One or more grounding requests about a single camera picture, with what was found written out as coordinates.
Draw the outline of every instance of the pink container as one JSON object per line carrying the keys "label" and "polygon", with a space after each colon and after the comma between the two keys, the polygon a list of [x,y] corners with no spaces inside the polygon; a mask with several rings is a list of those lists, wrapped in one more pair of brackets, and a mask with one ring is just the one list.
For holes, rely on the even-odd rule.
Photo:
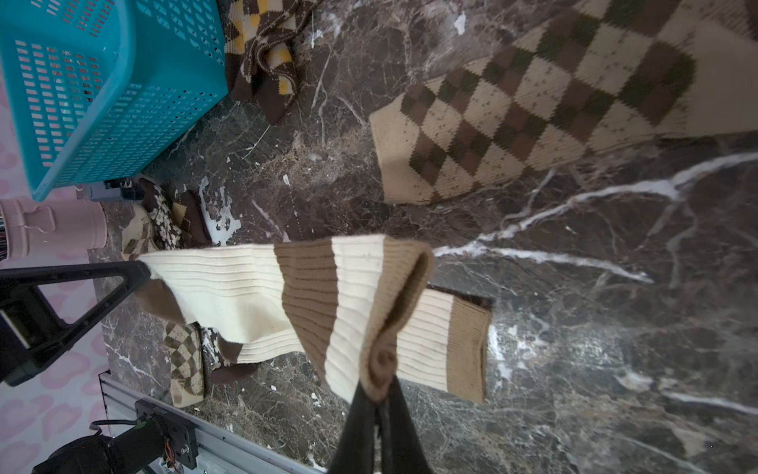
{"label": "pink container", "polygon": [[105,213],[83,199],[35,202],[0,199],[8,236],[8,258],[101,249],[108,238]]}

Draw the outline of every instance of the brown sock cuff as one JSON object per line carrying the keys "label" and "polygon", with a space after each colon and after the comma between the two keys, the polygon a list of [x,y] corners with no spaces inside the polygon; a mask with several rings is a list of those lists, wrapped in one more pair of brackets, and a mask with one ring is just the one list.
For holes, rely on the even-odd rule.
{"label": "brown sock cuff", "polygon": [[484,403],[491,319],[489,310],[454,299],[447,338],[447,390],[464,400]]}

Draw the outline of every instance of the cable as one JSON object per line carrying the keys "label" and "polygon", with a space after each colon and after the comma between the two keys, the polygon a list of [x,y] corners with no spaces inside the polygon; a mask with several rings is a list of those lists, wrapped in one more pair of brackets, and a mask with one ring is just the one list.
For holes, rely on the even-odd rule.
{"label": "cable", "polygon": [[100,426],[103,425],[136,425],[138,423],[135,419],[99,419],[97,421],[91,422],[89,424],[89,429],[97,431],[92,436],[97,436],[102,433],[102,428]]}

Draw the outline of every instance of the black metal bracket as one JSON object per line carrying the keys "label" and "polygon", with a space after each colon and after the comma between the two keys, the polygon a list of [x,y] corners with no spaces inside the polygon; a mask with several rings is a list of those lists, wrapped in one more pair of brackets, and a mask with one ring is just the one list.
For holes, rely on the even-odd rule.
{"label": "black metal bracket", "polygon": [[161,427],[164,436],[174,450],[174,457],[182,465],[190,469],[197,467],[198,445],[194,425],[147,399],[134,402],[137,418],[152,418]]}
{"label": "black metal bracket", "polygon": [[[38,288],[114,276],[123,278],[121,284],[70,325]],[[0,270],[0,381],[14,387],[47,369],[149,279],[150,270],[142,262]]]}

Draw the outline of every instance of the ribbed knit sock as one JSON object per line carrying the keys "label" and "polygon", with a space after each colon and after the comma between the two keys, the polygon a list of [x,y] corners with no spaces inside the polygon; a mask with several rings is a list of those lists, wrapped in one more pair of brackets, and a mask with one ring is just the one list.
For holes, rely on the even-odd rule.
{"label": "ribbed knit sock", "polygon": [[388,202],[656,137],[758,129],[754,0],[584,0],[371,114]]}
{"label": "ribbed knit sock", "polygon": [[[173,291],[187,322],[216,328],[226,341],[261,351],[263,358],[246,353],[247,359],[237,357],[239,363],[302,350],[332,391],[346,400],[359,381],[367,394],[381,400],[395,372],[412,372],[421,383],[443,390],[456,387],[468,399],[483,398],[482,348],[489,312],[474,305],[467,311],[468,303],[434,292],[429,304],[445,308],[447,319],[419,319],[421,336],[402,331],[411,314],[419,308],[423,312],[426,304],[424,298],[417,305],[431,265],[424,244],[381,235],[334,237],[157,252],[140,259]],[[449,317],[453,307],[460,318]],[[432,352],[417,345],[424,342],[437,348],[431,365],[426,359]],[[455,348],[451,354],[449,348]],[[400,350],[407,352],[405,360],[398,360]],[[449,356],[464,361],[467,369],[476,368],[475,377],[466,379],[473,380],[474,388],[459,387],[468,382],[458,382],[462,371],[448,363]]]}
{"label": "ribbed knit sock", "polygon": [[[426,289],[397,335],[397,376],[484,403],[488,309],[460,297]],[[226,360],[259,363],[290,352],[305,352],[294,329],[246,344],[218,341]]]}

